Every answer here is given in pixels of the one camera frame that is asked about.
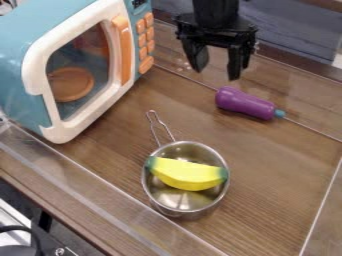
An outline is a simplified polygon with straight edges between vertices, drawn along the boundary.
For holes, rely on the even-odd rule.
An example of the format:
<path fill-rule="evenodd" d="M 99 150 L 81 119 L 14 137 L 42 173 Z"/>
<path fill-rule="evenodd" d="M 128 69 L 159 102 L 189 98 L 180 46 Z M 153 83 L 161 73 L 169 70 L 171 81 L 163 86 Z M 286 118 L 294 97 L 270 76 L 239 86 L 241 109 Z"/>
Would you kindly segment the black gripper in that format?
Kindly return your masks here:
<path fill-rule="evenodd" d="M 231 81 L 248 67 L 255 51 L 257 27 L 239 15 L 239 0 L 192 0 L 192 11 L 172 17 L 176 38 L 192 69 L 200 73 L 209 60 L 208 46 L 228 51 Z"/>

